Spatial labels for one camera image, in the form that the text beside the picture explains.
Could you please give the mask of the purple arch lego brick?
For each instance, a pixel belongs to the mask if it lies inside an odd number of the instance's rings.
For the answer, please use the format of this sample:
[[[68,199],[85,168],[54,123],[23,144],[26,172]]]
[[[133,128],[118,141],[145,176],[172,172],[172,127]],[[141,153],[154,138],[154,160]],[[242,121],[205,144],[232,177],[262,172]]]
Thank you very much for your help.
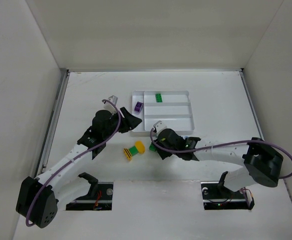
[[[140,113],[143,109],[143,106],[144,106],[144,103],[138,101],[134,107],[134,111],[137,113]]]

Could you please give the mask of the green curved lego brick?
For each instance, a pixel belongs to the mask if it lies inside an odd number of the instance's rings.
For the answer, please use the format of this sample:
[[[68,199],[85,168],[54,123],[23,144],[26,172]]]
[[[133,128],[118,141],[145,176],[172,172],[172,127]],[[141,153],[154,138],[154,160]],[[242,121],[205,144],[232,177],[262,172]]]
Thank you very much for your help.
[[[152,151],[152,152],[157,152],[157,148],[153,143],[150,144],[149,150]]]

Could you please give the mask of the green long lego brick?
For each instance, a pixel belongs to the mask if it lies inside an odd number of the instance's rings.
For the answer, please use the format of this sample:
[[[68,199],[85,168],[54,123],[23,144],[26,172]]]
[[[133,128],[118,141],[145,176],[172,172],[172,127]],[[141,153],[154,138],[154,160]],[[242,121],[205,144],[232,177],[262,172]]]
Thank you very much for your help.
[[[162,96],[161,96],[160,93],[156,93],[155,94],[155,100],[156,100],[157,103],[162,103],[163,102]]]

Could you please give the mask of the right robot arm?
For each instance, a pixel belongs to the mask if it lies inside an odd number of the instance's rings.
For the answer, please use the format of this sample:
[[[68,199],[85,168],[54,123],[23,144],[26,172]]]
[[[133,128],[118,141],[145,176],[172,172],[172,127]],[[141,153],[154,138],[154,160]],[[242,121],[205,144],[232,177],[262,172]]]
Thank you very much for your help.
[[[260,184],[275,188],[280,179],[283,156],[262,139],[217,143],[199,137],[182,138],[170,128],[151,130],[150,138],[161,159],[172,155],[185,161],[216,161],[239,166],[222,173],[219,187],[236,192]]]

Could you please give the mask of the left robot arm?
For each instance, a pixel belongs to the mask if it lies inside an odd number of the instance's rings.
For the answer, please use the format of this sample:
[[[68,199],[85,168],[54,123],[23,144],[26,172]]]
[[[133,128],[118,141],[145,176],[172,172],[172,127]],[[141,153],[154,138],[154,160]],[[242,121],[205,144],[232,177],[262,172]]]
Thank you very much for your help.
[[[28,176],[21,183],[15,209],[25,217],[26,225],[45,228],[69,202],[90,191],[95,192],[98,179],[84,172],[84,168],[117,132],[129,132],[141,123],[142,119],[124,107],[114,113],[99,110],[92,125],[63,159],[37,177]]]

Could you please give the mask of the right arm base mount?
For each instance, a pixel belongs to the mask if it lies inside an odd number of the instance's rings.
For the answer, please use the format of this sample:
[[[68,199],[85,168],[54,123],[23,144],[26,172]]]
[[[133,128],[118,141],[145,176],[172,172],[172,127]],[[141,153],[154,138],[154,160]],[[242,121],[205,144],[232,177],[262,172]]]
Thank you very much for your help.
[[[252,192],[247,188],[242,188],[233,192],[224,187],[225,177],[228,172],[224,172],[218,182],[201,182],[201,191],[204,210],[249,210],[255,206]]]

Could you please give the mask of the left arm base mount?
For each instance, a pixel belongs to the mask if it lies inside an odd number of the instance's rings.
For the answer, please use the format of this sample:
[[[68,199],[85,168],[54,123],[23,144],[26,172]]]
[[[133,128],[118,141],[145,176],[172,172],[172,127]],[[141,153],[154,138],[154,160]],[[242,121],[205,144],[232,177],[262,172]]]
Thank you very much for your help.
[[[66,205],[67,211],[111,211],[114,182],[100,182],[97,178],[82,173],[90,188],[86,195],[80,196]]]

